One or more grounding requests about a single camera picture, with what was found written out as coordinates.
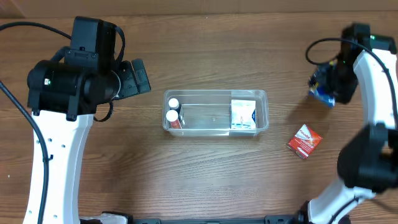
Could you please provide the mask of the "blue yellow medicine box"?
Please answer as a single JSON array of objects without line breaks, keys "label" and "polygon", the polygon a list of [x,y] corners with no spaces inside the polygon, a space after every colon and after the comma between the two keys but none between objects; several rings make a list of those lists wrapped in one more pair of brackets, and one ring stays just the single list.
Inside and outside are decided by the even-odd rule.
[{"label": "blue yellow medicine box", "polygon": [[313,75],[308,80],[308,94],[324,103],[329,108],[333,108],[336,104],[335,97],[328,83],[328,78],[332,74],[334,68],[334,61],[321,64],[317,66]]}]

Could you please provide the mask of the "black bottle white cap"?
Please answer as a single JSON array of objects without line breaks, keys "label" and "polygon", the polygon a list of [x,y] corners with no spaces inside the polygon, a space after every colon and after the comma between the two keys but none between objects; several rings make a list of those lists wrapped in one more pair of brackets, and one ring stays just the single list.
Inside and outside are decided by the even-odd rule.
[{"label": "black bottle white cap", "polygon": [[170,110],[175,110],[177,113],[179,113],[180,110],[182,109],[182,105],[176,98],[169,99],[168,106],[169,106]]}]

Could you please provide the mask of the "orange tube white cap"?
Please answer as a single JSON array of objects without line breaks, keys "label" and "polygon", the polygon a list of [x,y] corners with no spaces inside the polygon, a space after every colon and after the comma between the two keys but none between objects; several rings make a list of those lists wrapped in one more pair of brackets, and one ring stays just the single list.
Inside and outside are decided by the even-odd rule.
[{"label": "orange tube white cap", "polygon": [[179,115],[175,110],[169,110],[165,115],[167,121],[170,123],[171,128],[181,129],[182,125],[179,120]]}]

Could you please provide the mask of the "red Panadol box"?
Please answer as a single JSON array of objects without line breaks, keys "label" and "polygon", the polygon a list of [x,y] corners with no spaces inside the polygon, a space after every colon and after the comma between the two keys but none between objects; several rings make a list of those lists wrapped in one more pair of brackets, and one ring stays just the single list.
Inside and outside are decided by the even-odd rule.
[{"label": "red Panadol box", "polygon": [[322,141],[322,137],[312,128],[303,124],[286,146],[300,158],[307,159]]}]

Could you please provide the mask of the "white blue medicine box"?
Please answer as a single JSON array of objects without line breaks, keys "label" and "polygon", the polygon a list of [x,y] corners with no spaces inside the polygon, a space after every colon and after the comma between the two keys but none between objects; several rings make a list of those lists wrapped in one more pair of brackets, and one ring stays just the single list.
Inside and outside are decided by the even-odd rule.
[{"label": "white blue medicine box", "polygon": [[231,100],[231,129],[256,129],[254,100]]}]

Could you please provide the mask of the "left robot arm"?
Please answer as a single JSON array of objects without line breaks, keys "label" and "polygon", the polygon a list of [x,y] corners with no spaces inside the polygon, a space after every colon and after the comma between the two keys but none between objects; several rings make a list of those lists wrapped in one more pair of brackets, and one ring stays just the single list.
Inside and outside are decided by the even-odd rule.
[{"label": "left robot arm", "polygon": [[96,107],[150,91],[141,59],[97,71],[43,60],[28,76],[34,158],[24,223],[132,223],[123,213],[80,217],[81,164]]}]

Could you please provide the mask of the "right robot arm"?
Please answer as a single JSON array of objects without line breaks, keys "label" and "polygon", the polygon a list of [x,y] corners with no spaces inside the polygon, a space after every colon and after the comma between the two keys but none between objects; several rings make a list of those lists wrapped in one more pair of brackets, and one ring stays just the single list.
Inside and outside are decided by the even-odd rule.
[{"label": "right robot arm", "polygon": [[393,37],[353,23],[337,38],[339,53],[317,62],[308,93],[334,107],[361,90],[364,126],[340,151],[338,178],[284,223],[350,223],[349,212],[397,188],[397,47]]}]

